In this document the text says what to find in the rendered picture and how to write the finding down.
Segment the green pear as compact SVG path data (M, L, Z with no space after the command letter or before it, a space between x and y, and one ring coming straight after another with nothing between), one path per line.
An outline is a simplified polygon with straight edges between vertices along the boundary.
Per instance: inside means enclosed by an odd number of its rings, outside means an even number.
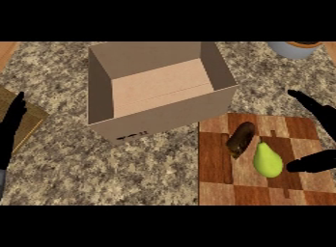
M253 168L265 178L275 178L283 170L283 161L263 138L259 138L253 154Z

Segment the open cardboard box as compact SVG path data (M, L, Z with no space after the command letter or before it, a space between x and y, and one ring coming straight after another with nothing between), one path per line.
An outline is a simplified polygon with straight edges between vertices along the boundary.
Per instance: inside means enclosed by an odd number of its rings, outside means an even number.
M88 48L88 126L116 145L226 113L235 87L210 41Z

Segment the woven tan placemat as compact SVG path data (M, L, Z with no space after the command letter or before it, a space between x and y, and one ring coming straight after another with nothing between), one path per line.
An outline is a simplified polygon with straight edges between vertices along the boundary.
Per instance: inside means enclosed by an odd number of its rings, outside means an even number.
M8 106L15 98L15 94L11 93L4 87L0 86L0 121L2 120ZM12 152L17 152L20 146L27 140L30 134L33 133L36 127L45 121L48 114L46 112L30 103L24 104L26 112L21 117L20 127L14 136L14 146Z

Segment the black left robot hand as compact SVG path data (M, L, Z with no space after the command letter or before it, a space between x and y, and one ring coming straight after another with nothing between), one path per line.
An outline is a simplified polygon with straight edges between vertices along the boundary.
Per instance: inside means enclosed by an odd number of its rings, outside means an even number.
M12 145L14 145L14 135L20 126L21 116L26 112L23 93L15 96L4 119L0 121L0 170L5 170L8 167Z

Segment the dark brown oblong vegetable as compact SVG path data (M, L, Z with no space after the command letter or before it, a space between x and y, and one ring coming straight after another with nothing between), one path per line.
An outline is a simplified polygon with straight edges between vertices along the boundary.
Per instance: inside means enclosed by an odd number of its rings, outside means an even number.
M232 158L238 158L244 153L254 135L254 125L244 122L238 125L229 139L226 140L226 147Z

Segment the checkered wooden cutting board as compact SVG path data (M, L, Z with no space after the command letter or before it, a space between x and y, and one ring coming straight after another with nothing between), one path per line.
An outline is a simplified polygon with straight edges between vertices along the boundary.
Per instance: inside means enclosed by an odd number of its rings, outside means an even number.
M226 140L238 125L254 125L252 144L238 158ZM226 113L198 123L198 202L203 205L336 205L331 174L281 172L265 178L253 168L257 142L288 162L321 151L315 124L308 118Z

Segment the grey pot with brown rim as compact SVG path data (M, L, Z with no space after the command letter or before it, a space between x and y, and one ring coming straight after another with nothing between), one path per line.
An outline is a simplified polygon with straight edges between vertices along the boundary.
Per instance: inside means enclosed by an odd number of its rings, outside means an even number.
M268 46L284 58L305 59L319 47L319 41L269 41Z

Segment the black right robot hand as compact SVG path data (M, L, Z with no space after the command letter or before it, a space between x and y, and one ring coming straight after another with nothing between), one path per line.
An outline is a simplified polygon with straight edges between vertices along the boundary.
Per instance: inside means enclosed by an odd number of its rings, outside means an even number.
M336 143L336 109L330 105L321 105L300 91L288 90L287 94L297 99L303 107L309 110ZM318 173L333 168L336 168L336 150L319 151L285 164L285 170L290 173Z

